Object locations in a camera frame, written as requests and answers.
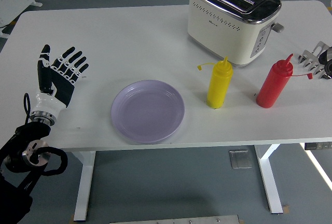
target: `gray floor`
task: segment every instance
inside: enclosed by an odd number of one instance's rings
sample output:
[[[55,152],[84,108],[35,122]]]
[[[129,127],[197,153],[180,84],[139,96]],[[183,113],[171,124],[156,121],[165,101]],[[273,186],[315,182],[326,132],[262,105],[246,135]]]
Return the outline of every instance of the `gray floor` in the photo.
[[[37,0],[27,10],[181,5],[189,0]],[[331,0],[318,0],[330,6]],[[11,27],[5,29],[10,33]],[[0,38],[0,50],[5,44]],[[233,170],[228,151],[246,148],[253,167]],[[314,155],[332,178],[332,150]],[[31,212],[20,223],[69,223],[75,210],[81,164],[71,154],[67,170],[42,177]],[[52,157],[50,167],[57,166]],[[283,205],[271,215],[252,146],[98,152],[86,223],[239,215],[246,224],[331,223],[332,192],[298,144],[281,145],[271,157]],[[24,175],[4,169],[17,185]]]

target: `white table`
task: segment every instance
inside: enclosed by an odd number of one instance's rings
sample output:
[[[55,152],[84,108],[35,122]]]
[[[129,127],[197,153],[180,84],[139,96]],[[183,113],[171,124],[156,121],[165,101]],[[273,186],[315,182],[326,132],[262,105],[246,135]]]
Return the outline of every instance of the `white table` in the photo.
[[[294,53],[294,74],[304,74],[297,57],[319,41],[332,45],[332,17],[322,3],[283,2],[277,20],[285,30],[271,32],[263,54],[234,69],[225,103],[217,110],[204,102],[211,68],[197,69],[217,58],[188,36],[187,18],[187,5],[32,11],[20,17],[0,54],[0,147],[24,123],[24,93],[35,103],[36,62],[44,44],[51,47],[51,59],[75,46],[90,64],[69,107],[44,138],[50,146],[76,152],[84,163],[75,220],[85,219],[97,150],[255,145],[270,210],[282,213],[268,157],[281,143],[332,141],[331,80],[293,77],[272,108],[255,102],[277,60]],[[172,85],[185,102],[180,128],[153,145],[125,140],[110,120],[115,96],[145,79]]]

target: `toaster logo text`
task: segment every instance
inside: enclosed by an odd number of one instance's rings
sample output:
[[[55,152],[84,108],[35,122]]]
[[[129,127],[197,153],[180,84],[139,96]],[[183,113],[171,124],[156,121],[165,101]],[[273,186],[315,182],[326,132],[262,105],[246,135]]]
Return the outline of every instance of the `toaster logo text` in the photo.
[[[213,24],[214,26],[218,26],[217,24],[215,24],[215,23],[212,22],[211,20],[209,20],[209,23]]]

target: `robotic arm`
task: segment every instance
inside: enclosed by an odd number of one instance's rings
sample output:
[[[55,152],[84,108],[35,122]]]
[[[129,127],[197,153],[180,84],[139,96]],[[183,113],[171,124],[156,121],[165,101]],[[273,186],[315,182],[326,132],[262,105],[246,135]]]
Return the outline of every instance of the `robotic arm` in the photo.
[[[74,47],[64,52],[50,66],[50,47],[45,45],[38,63],[39,90],[37,104],[30,113],[29,95],[24,96],[24,109],[27,114],[25,124],[16,128],[14,136],[0,149],[2,162],[14,173],[29,172],[23,182],[15,187],[0,174],[0,223],[17,223],[32,205],[31,191],[39,178],[58,175],[67,167],[66,153],[49,147],[41,138],[49,135],[51,126],[57,121],[61,110],[68,107],[74,84],[89,66],[82,52],[75,54]],[[56,170],[44,171],[51,154],[61,158]]]

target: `metal floor plate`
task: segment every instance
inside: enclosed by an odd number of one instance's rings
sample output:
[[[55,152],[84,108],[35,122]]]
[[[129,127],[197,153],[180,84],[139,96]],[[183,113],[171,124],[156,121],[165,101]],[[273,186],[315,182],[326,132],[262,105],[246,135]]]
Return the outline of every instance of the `metal floor plate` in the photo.
[[[116,224],[239,224],[237,215],[212,216],[184,219],[147,220],[132,222],[117,222]]]
[[[233,169],[249,169],[252,167],[248,150],[230,150],[229,158]]]

